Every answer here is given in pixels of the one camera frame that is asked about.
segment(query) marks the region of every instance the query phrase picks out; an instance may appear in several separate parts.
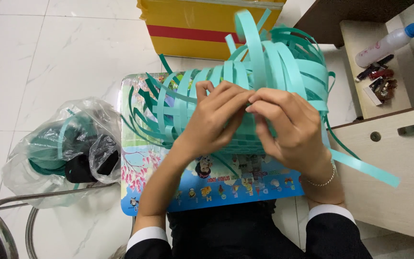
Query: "hand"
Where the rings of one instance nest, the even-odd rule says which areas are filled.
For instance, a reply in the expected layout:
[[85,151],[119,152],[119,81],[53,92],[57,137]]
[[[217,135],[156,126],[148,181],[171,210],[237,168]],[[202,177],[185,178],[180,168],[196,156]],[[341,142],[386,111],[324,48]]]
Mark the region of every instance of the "hand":
[[[246,111],[255,114],[256,133],[268,155],[307,177],[329,165],[331,153],[322,143],[319,112],[301,96],[261,88],[249,102]],[[276,130],[276,138],[265,118]]]
[[216,88],[210,81],[196,83],[196,109],[174,147],[193,160],[226,146],[241,125],[245,104],[254,93],[228,81],[222,81]]

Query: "white plastic bottle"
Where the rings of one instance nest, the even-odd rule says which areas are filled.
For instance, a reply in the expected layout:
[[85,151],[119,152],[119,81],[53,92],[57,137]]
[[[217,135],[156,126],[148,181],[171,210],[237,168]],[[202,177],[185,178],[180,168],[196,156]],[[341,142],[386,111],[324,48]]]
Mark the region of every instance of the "white plastic bottle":
[[356,55],[356,63],[360,67],[366,67],[392,53],[394,50],[402,48],[408,44],[413,37],[414,23],[409,24],[405,28],[395,29],[375,44],[360,51]]

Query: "blue bottle cap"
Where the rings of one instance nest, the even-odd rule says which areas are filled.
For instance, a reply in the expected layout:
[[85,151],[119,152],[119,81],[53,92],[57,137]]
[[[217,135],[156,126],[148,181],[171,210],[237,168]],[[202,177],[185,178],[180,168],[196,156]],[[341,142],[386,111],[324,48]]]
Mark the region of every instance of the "blue bottle cap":
[[405,34],[410,38],[414,37],[414,23],[409,24],[407,27],[405,27]]

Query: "colorful printed board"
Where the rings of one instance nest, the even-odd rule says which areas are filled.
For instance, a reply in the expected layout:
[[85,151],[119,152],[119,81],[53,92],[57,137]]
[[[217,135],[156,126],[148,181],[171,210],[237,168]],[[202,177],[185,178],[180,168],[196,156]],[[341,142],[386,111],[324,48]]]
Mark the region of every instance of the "colorful printed board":
[[[162,82],[168,74],[157,73],[151,76]],[[180,73],[177,77],[181,79],[183,74]],[[140,88],[149,90],[146,78],[146,74],[137,74],[123,79],[121,108],[125,118],[130,113],[128,102],[132,86],[135,88],[131,97],[132,107],[142,110],[144,100],[137,92]],[[173,82],[169,88],[176,89],[177,85]],[[124,123],[122,125],[121,208],[126,215],[135,216],[147,180],[169,150],[149,145]],[[325,131],[322,139],[329,146]],[[198,157],[185,169],[180,186],[167,210],[177,212],[303,194],[300,173],[283,167],[267,155],[208,155]]]

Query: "white tile floor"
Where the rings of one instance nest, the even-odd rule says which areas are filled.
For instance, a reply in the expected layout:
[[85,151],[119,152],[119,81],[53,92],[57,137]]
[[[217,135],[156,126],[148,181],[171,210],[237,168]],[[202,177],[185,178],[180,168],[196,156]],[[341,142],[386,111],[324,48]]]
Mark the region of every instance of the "white tile floor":
[[[136,2],[0,0],[0,169],[9,150],[61,103],[96,96],[116,106],[125,75],[164,71],[145,23],[138,19]],[[329,120],[333,126],[351,122],[356,115],[345,52],[333,46],[323,49],[329,70],[337,74],[328,102]],[[219,63],[171,57],[167,61],[175,71]],[[119,192],[110,188],[68,208],[40,211],[34,228],[39,258],[106,258],[124,244],[132,219],[121,212]],[[0,176],[0,199],[11,195],[1,186]],[[29,211],[22,207],[0,213],[22,259],[28,257],[24,228]],[[301,248],[305,248],[307,212],[304,198],[291,197],[277,201],[273,217]],[[388,233],[373,226],[365,229],[365,237]]]

